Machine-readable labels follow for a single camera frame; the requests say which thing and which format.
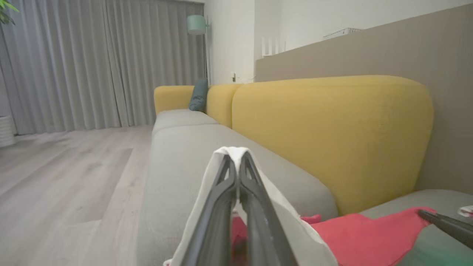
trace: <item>teal lamp shade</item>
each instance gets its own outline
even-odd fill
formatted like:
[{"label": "teal lamp shade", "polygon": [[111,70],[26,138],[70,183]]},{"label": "teal lamp shade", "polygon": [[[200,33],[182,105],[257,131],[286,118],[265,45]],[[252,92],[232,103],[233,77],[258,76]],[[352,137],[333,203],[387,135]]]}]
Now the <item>teal lamp shade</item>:
[{"label": "teal lamp shade", "polygon": [[207,22],[201,15],[187,17],[187,32],[191,35],[202,35],[207,31]]}]

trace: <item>sofa seat cushion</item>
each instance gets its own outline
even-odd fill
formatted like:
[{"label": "sofa seat cushion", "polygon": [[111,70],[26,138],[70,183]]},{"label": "sofa seat cushion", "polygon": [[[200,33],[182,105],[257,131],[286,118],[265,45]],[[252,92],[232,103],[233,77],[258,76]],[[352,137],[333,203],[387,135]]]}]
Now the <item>sofa seat cushion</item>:
[{"label": "sofa seat cushion", "polygon": [[223,125],[162,129],[152,140],[137,242],[138,266],[161,265],[174,254],[212,153],[222,146],[251,149],[261,170],[299,214],[338,215],[330,191],[318,179]]},{"label": "sofa seat cushion", "polygon": [[189,109],[161,111],[156,116],[152,136],[154,137],[156,132],[163,128],[198,124],[218,124],[218,122],[203,112]]},{"label": "sofa seat cushion", "polygon": [[[379,218],[402,210],[425,206],[469,224],[472,218],[457,214],[459,207],[473,204],[473,195],[451,190],[428,189],[400,197],[377,207],[361,212],[370,218]],[[444,266],[471,265],[473,250],[450,237],[434,225],[430,225],[419,234],[414,247],[397,266]]]}]

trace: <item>white object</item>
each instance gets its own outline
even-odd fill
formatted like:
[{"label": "white object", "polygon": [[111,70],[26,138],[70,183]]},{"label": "white object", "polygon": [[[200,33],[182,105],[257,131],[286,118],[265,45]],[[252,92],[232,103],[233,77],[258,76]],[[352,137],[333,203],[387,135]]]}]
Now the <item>white object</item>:
[{"label": "white object", "polygon": [[338,36],[354,33],[354,32],[360,31],[360,30],[361,29],[358,29],[358,28],[344,28],[343,30],[339,30],[337,32],[326,35],[326,36],[322,37],[322,39],[323,40],[328,40],[328,39],[332,39],[332,38],[335,38],[335,37],[338,37]]},{"label": "white object", "polygon": [[10,116],[0,116],[0,147],[15,144]]},{"label": "white object", "polygon": [[265,39],[263,37],[261,39],[261,53],[263,57],[279,54],[285,51],[286,51],[286,42],[282,42],[281,40],[277,38]]},{"label": "white object", "polygon": [[458,209],[458,214],[465,217],[473,217],[473,205]]},{"label": "white object", "polygon": [[[235,168],[238,171],[240,169],[241,158],[247,151],[250,152],[253,157],[256,168],[258,169],[258,173],[260,174],[261,180],[264,183],[266,192],[271,198],[274,210],[276,211],[279,221],[281,222],[281,226],[286,233],[286,237],[288,238],[289,244],[292,248],[292,251],[294,252],[294,256],[296,257],[298,264],[300,266],[338,266],[335,256],[330,251],[327,244],[322,240],[317,231],[315,231],[308,223],[300,219],[300,216],[294,207],[292,207],[289,201],[264,175],[264,173],[261,172],[257,158],[248,148],[243,147],[222,147],[214,151],[210,162],[205,169],[201,188],[199,190],[199,194],[194,204],[194,208],[192,209],[191,215],[189,216],[189,219],[185,225],[181,242],[179,243],[172,260],[165,261],[163,265],[179,266],[181,264],[223,157],[228,154],[235,163]],[[241,219],[246,223],[246,212],[243,210],[239,200],[237,200],[234,210],[236,210]]]}]

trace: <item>floor lamp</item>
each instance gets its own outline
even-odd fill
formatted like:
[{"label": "floor lamp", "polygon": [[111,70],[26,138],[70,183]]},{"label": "floor lamp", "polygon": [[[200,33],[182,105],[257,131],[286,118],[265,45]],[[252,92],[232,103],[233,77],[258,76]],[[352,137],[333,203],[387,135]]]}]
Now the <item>floor lamp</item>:
[{"label": "floor lamp", "polygon": [[209,85],[212,84],[210,78],[210,48],[209,48],[209,35],[207,28],[210,25],[207,24],[205,18],[201,15],[190,15],[187,17],[187,32],[191,35],[205,35],[205,61],[206,61],[206,70],[207,70],[207,79],[209,80]]}]

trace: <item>sofa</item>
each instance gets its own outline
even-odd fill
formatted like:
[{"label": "sofa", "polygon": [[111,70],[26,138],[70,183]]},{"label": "sofa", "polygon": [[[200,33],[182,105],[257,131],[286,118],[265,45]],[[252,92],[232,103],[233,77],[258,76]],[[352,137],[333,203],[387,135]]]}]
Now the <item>sofa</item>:
[{"label": "sofa", "polygon": [[[376,75],[217,85],[207,94],[206,113],[187,109],[192,90],[154,91],[138,266],[172,257],[207,163],[221,146],[251,149],[302,216],[377,218],[427,206],[470,222],[456,210],[473,196],[414,191],[434,115],[426,88],[415,81]],[[473,254],[431,225],[400,265],[443,265],[452,258],[471,262]]]}]

